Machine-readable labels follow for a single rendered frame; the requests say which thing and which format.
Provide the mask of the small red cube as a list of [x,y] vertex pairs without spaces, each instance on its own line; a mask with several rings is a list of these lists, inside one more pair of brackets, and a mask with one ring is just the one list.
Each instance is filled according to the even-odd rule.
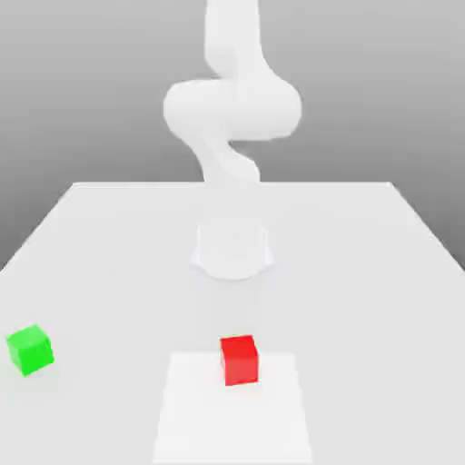
[[258,381],[259,355],[251,335],[221,338],[220,349],[226,386]]

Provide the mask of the small green cube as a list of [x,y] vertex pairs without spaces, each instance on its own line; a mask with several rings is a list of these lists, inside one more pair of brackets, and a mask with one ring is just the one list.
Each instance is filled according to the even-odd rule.
[[10,359],[23,376],[54,362],[51,341],[37,324],[30,325],[5,337]]

